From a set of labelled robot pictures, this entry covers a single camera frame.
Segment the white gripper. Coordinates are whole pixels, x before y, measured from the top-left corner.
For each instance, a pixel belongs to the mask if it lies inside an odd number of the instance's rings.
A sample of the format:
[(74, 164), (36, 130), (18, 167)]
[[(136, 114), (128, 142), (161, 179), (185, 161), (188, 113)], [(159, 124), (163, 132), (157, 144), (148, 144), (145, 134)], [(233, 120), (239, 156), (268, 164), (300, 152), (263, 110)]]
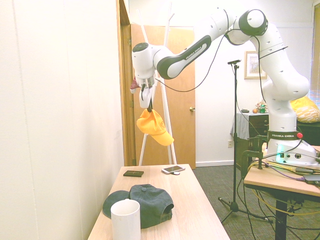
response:
[(148, 112), (153, 110), (153, 87), (146, 87), (143, 85), (139, 92), (139, 104), (141, 108), (147, 109)]

